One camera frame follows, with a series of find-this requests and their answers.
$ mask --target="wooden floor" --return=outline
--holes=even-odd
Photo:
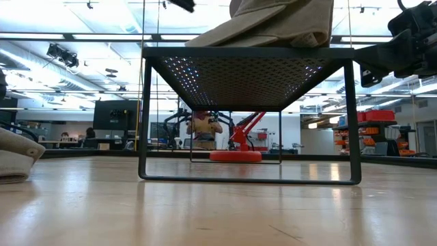
[[[190,164],[153,175],[346,179],[347,163]],[[355,187],[144,182],[137,159],[39,161],[0,185],[0,245],[437,245],[437,171],[363,164]]]

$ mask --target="metal table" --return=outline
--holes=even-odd
[[[224,47],[144,48],[145,83],[140,128],[139,176],[146,180],[356,185],[361,181],[358,120],[352,60],[354,49]],[[344,67],[348,110],[349,180],[272,180],[149,176],[146,172],[152,67],[193,111],[281,112],[332,73]]]

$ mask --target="shelf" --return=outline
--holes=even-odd
[[[354,49],[146,47],[144,58],[195,111],[282,111]]]
[[[374,121],[370,121],[370,122],[359,122],[358,123],[358,127],[362,127],[362,126],[366,126],[366,127],[372,127],[372,126],[392,126],[392,125],[396,125],[397,122],[396,121],[379,121],[379,122],[374,122]],[[338,127],[334,127],[333,130],[348,130],[349,126],[338,126]]]

